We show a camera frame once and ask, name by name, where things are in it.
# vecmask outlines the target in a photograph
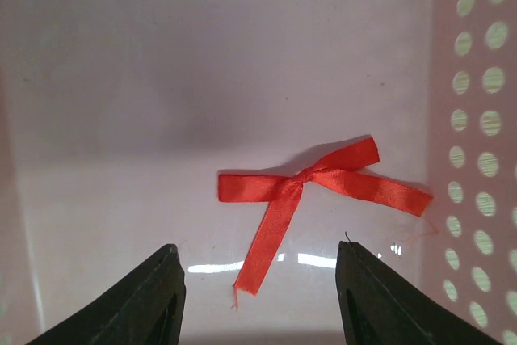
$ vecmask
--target red satin ribbon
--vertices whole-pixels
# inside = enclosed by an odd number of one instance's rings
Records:
[[[369,137],[326,155],[294,177],[219,175],[219,201],[269,202],[233,285],[235,292],[242,290],[253,295],[259,292],[300,202],[304,183],[319,183],[344,196],[376,202],[420,217],[431,202],[431,195],[387,178],[356,172],[379,161],[375,141]]]

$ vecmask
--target white plastic bin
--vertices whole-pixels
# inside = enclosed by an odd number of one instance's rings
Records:
[[[516,7],[0,0],[0,344],[167,242],[187,273],[182,344],[344,343],[332,267],[347,231],[516,345]],[[265,204],[218,203],[218,171],[365,134],[372,171],[433,192],[439,234],[411,243],[423,220],[308,184],[260,293],[232,310]]]

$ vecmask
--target loose thread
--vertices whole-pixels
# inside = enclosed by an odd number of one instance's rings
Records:
[[[413,247],[413,245],[420,239],[420,238],[424,238],[426,236],[436,236],[439,234],[439,230],[438,228],[436,228],[436,226],[430,222],[429,220],[427,220],[426,218],[422,218],[431,228],[432,230],[431,231],[427,231],[427,232],[424,232],[423,234],[417,234],[416,236],[409,236],[408,238],[405,238],[404,240],[401,240],[401,242],[408,242],[411,246],[411,248]]]
[[[235,311],[239,310],[239,296],[237,294],[237,285],[233,285],[233,306],[232,309],[235,309]]]

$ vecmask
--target ribbon bow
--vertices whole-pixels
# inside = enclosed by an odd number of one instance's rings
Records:
[[[300,202],[304,183],[318,183],[344,196],[376,202],[420,217],[432,196],[387,178],[356,172],[379,162],[369,137],[334,151],[293,177],[219,175],[219,201],[269,202],[242,269],[233,285],[256,295]]]

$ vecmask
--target bow knot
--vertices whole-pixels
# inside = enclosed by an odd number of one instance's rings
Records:
[[[377,146],[369,137],[324,156],[294,177],[219,175],[219,201],[269,203],[233,286],[235,292],[259,291],[300,202],[304,183],[312,181],[344,196],[421,216],[432,196],[387,178],[358,172],[377,162]]]
[[[314,169],[312,167],[308,169],[303,169],[298,174],[296,174],[294,177],[292,177],[293,182],[297,183],[307,183],[314,179]]]

